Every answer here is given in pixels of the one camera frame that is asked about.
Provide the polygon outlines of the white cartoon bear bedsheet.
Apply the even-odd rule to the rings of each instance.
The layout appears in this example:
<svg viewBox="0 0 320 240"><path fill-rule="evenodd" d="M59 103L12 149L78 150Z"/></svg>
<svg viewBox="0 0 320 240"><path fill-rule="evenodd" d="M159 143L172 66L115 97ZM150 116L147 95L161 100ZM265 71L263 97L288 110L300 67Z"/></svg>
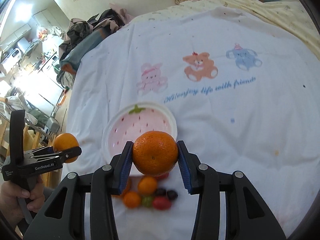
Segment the white cartoon bear bedsheet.
<svg viewBox="0 0 320 240"><path fill-rule="evenodd" d="M105 130L124 107L168 107L178 139L217 171L244 172L291 235L319 191L319 59L237 9L133 22L82 59L67 132L82 154L63 175L109 162Z"/></svg>

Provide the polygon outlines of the pink strawberry plate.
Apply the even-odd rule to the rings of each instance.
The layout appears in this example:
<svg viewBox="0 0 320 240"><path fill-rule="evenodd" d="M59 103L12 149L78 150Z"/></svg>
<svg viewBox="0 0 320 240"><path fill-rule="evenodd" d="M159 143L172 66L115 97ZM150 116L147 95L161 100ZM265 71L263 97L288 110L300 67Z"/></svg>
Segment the pink strawberry plate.
<svg viewBox="0 0 320 240"><path fill-rule="evenodd" d="M161 131L177 138L176 119L166 106L144 101L121 109L103 131L104 161L109 163L113 156L121 154L127 141L134 142L148 131Z"/></svg>

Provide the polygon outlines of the large orange mandarin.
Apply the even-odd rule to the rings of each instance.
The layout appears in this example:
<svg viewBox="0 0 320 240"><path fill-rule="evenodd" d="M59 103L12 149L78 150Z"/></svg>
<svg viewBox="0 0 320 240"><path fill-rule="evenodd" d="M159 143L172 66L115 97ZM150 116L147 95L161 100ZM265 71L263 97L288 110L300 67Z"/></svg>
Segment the large orange mandarin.
<svg viewBox="0 0 320 240"><path fill-rule="evenodd" d="M165 132L145 132L133 144L132 159L140 173L147 176L161 176L170 172L177 163L176 141Z"/></svg>

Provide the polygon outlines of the red cherry tomato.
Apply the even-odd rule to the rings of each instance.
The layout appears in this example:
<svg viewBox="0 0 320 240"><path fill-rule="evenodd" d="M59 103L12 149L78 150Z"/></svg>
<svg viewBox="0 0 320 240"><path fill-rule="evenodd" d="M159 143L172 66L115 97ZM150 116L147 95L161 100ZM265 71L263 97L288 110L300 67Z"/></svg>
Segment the red cherry tomato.
<svg viewBox="0 0 320 240"><path fill-rule="evenodd" d="M168 177L169 177L169 172L164 173L164 174L162 174L162 175L160 175L160 176L155 176L155 179L156 179L157 181L161 181L161 180L167 179Z"/></svg>
<svg viewBox="0 0 320 240"><path fill-rule="evenodd" d="M153 199L152 206L157 210L168 210L171 208L171 201L167 197L157 196Z"/></svg>

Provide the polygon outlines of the green grape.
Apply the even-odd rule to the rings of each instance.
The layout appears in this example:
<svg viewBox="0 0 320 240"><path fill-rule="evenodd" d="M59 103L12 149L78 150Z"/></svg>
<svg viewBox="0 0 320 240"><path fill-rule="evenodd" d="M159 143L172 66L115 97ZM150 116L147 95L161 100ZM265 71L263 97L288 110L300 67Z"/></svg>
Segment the green grape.
<svg viewBox="0 0 320 240"><path fill-rule="evenodd" d="M143 196L142 200L141 200L141 205L143 207L151 208L151 207L153 207L153 204L152 204L153 199L154 199L153 196Z"/></svg>

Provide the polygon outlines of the small orange kumquat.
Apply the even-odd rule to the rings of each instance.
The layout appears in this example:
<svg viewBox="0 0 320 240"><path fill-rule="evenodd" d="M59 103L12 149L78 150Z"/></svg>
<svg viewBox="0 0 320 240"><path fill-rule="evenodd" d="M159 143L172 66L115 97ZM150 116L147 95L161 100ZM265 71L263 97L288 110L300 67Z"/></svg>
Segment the small orange kumquat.
<svg viewBox="0 0 320 240"><path fill-rule="evenodd" d="M158 182L155 178L144 176L138 183L137 190L143 196L154 194L157 190Z"/></svg>
<svg viewBox="0 0 320 240"><path fill-rule="evenodd" d="M126 187L125 187L125 189L122 191L122 193L121 193L120 195L113 195L113 197L123 198L123 197L125 196L125 194L127 194L127 192L131 190L131 185L132 185L132 180L131 180L131 178L129 177L129 178L128 178L128 181L127 181L127 184L126 184Z"/></svg>
<svg viewBox="0 0 320 240"><path fill-rule="evenodd" d="M129 209L135 209L141 205L142 198L135 191L128 191L123 196L123 204Z"/></svg>

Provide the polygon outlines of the cream yellow blanket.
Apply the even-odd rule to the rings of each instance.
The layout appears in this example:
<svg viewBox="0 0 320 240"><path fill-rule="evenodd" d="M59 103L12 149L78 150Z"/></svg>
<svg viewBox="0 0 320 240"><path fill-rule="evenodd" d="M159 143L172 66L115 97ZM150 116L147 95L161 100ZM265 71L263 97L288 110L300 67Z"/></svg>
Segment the cream yellow blanket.
<svg viewBox="0 0 320 240"><path fill-rule="evenodd" d="M163 10L135 17L131 22L166 21L183 18L217 7L240 9L262 21L278 26L299 38L319 57L319 32L300 2L266 2L259 0L201 0L185 1Z"/></svg>

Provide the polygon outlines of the wooden chair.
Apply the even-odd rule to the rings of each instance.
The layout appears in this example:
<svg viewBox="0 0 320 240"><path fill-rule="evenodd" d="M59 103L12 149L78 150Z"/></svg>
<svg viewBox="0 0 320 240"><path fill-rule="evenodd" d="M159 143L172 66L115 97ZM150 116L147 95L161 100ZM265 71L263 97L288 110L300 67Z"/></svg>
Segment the wooden chair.
<svg viewBox="0 0 320 240"><path fill-rule="evenodd" d="M10 116L14 109L10 108L7 98L1 98L1 167L4 159L10 155ZM35 126L28 119L23 125L23 150L34 150L43 146L53 146L56 138L55 133L45 132L40 127ZM42 175L44 185L56 188L61 178L61 169L48 172Z"/></svg>

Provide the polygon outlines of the dark purple grape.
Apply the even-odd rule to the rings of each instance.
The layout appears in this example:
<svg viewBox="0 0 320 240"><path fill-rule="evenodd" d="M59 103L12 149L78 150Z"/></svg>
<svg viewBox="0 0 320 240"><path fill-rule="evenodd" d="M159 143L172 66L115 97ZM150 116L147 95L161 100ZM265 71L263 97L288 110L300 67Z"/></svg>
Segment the dark purple grape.
<svg viewBox="0 0 320 240"><path fill-rule="evenodd" d="M156 189L156 191L154 192L154 195L156 197L166 197L167 196L167 190L164 188L158 188Z"/></svg>
<svg viewBox="0 0 320 240"><path fill-rule="evenodd" d="M174 190L167 191L167 198L170 201L176 200L178 198L178 193Z"/></svg>

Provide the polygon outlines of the pile of dark clothes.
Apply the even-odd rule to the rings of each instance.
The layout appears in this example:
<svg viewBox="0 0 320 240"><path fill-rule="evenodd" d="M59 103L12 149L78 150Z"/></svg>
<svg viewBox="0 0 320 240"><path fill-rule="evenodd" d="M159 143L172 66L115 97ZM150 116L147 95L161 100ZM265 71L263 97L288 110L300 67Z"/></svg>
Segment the pile of dark clothes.
<svg viewBox="0 0 320 240"><path fill-rule="evenodd" d="M109 9L86 21L80 18L70 20L64 40L59 45L60 57L67 56L72 49L94 31L103 29L107 34L112 34L135 18L119 5L110 3L109 6Z"/></svg>

